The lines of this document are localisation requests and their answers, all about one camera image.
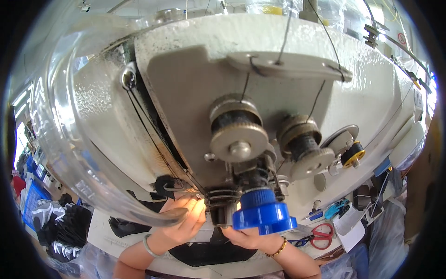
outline human arm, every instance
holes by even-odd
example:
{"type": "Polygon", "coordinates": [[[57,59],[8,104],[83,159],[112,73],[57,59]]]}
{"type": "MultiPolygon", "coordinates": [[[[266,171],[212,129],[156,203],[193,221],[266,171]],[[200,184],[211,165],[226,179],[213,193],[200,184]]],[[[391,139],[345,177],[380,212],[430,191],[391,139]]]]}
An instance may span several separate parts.
{"type": "MultiPolygon", "coordinates": [[[[160,212],[181,207],[189,210],[183,222],[173,227],[157,228],[147,238],[147,245],[153,253],[162,255],[166,251],[188,242],[206,221],[204,200],[197,200],[194,196],[183,196],[176,201],[168,200],[160,212]]],[[[140,241],[121,253],[113,271],[113,278],[143,279],[146,268],[154,259],[145,249],[144,243],[140,241]]]]}
{"type": "MultiPolygon", "coordinates": [[[[222,231],[234,245],[246,249],[258,249],[269,255],[276,253],[284,241],[277,233],[260,236],[258,228],[237,231],[229,227],[222,229],[222,231]]],[[[315,260],[289,243],[273,259],[280,264],[286,274],[291,278],[321,278],[321,270],[315,260]]]]}

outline human hand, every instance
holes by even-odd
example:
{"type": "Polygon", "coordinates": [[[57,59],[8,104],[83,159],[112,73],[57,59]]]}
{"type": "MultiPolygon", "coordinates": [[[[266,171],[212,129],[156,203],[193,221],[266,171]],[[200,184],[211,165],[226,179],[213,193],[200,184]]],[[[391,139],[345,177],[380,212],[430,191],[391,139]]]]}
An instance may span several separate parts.
{"type": "Polygon", "coordinates": [[[147,238],[149,248],[157,255],[162,255],[166,251],[188,242],[193,238],[204,222],[206,222],[206,206],[204,199],[187,195],[176,201],[169,199],[160,212],[165,212],[174,208],[187,208],[187,217],[181,223],[167,228],[157,228],[156,231],[147,238]]]}
{"type": "Polygon", "coordinates": [[[246,249],[258,249],[267,254],[274,254],[283,244],[283,238],[277,233],[259,235],[258,228],[237,231],[229,227],[222,228],[222,232],[234,245],[246,249]]]}

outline warning sign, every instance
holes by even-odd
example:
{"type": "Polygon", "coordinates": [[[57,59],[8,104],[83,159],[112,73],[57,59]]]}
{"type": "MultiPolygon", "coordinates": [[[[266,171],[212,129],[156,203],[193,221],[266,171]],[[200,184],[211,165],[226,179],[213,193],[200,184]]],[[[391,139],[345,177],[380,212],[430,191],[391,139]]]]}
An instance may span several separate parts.
{"type": "Polygon", "coordinates": [[[398,42],[404,46],[406,45],[406,37],[403,33],[398,33],[398,42]]]}

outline red shirt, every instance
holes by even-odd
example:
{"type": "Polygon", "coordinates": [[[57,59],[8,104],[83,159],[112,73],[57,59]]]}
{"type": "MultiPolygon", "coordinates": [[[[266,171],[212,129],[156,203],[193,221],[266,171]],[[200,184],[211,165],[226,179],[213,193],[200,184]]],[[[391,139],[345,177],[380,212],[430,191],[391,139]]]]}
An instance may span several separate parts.
{"type": "Polygon", "coordinates": [[[14,182],[14,190],[16,190],[16,194],[19,197],[20,192],[26,188],[26,182],[20,176],[14,176],[12,181],[14,182]]]}

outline bracelet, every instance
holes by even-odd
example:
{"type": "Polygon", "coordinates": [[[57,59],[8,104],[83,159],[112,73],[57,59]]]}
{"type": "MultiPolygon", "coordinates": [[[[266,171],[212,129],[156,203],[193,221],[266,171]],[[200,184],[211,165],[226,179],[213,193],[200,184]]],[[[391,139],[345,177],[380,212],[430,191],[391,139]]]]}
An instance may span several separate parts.
{"type": "Polygon", "coordinates": [[[154,257],[154,258],[158,258],[158,257],[164,256],[164,254],[162,254],[162,255],[157,255],[157,254],[155,254],[154,252],[152,252],[152,250],[149,248],[149,246],[148,246],[148,244],[147,244],[147,238],[148,238],[149,236],[150,236],[150,234],[146,234],[146,235],[144,236],[144,240],[143,240],[144,247],[145,247],[145,249],[147,250],[147,252],[148,252],[152,257],[154,257]]]}
{"type": "Polygon", "coordinates": [[[277,252],[275,252],[274,254],[267,254],[267,253],[265,253],[265,255],[267,255],[268,257],[270,257],[270,258],[272,258],[272,257],[275,257],[275,256],[277,256],[278,254],[280,254],[280,252],[282,252],[282,250],[285,248],[285,246],[286,246],[286,243],[288,242],[287,240],[286,240],[286,237],[282,237],[283,238],[283,243],[282,243],[282,246],[279,248],[279,250],[277,250],[277,252]]]}

